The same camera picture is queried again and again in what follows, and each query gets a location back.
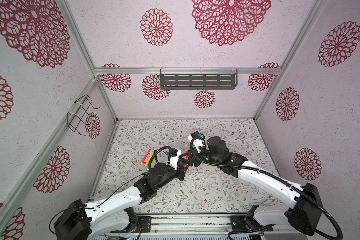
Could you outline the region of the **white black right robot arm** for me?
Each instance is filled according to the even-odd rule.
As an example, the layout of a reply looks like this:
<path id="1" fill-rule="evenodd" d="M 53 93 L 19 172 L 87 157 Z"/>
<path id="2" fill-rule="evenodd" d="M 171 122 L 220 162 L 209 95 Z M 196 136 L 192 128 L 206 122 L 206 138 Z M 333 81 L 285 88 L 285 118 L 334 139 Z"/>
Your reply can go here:
<path id="1" fill-rule="evenodd" d="M 230 152 L 220 137 L 206 140 L 202 134 L 193 134 L 188 139 L 191 158 L 197 163 L 217 167 L 227 175 L 250 182 L 284 203 L 286 209 L 281 211 L 252 209 L 253 215 L 249 218 L 259 224 L 257 231 L 274 225 L 289 225 L 307 236 L 318 233 L 324 208 L 316 186 L 310 183 L 302 186 L 262 169 L 246 157 Z"/>

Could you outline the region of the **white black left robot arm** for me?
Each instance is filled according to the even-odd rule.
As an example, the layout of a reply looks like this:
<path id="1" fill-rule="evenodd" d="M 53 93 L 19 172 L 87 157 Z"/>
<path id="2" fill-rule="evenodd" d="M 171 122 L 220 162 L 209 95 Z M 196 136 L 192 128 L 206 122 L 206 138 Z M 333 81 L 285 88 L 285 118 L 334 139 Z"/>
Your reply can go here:
<path id="1" fill-rule="evenodd" d="M 89 240 L 110 232 L 128 233 L 138 224 L 134 208 L 154 198 L 158 190 L 174 179 L 184 180 L 189 164 L 180 161 L 176 168 L 155 164 L 129 188 L 106 199 L 83 203 L 76 200 L 55 217 L 49 228 L 58 240 Z"/>

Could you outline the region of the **pink highlighter pen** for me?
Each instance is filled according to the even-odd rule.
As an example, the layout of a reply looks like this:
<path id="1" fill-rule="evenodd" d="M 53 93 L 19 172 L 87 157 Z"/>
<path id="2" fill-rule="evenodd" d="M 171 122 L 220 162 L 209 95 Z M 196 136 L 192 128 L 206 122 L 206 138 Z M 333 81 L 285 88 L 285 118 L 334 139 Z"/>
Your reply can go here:
<path id="1" fill-rule="evenodd" d="M 188 167 L 188 162 L 189 162 L 189 161 L 188 161 L 188 149 L 185 149 L 184 159 L 185 159 L 185 162 L 186 162 L 184 168 L 186 169 L 186 168 Z"/>

